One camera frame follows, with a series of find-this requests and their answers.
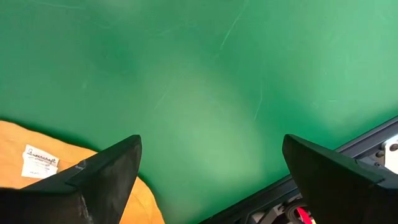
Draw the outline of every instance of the white label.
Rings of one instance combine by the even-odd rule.
[[[22,158],[24,159],[21,174],[23,177],[44,179],[57,173],[59,159],[43,150],[26,145]]]

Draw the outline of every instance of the green table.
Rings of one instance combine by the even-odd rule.
[[[398,113],[391,0],[3,0],[0,118],[104,149],[142,136],[167,223],[288,173],[283,135],[334,148]]]

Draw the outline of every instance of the red wire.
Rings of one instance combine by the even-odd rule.
[[[300,214],[301,220],[304,222],[304,224],[312,224],[310,215],[304,209],[298,207],[297,211],[298,214]]]

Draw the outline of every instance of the orange fabric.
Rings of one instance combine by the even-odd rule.
[[[46,135],[29,131],[16,124],[0,121],[0,186],[20,189],[40,179],[21,177],[26,144],[37,147],[60,159],[58,172],[87,157],[94,151],[73,146]],[[155,198],[143,181],[137,177],[120,223],[161,224],[162,214]]]

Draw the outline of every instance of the white component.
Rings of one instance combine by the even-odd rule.
[[[398,135],[385,141],[382,146],[385,150],[384,166],[398,174]]]
[[[43,150],[26,145],[22,158],[24,159],[21,174],[23,177],[44,179],[57,173],[59,159]]]

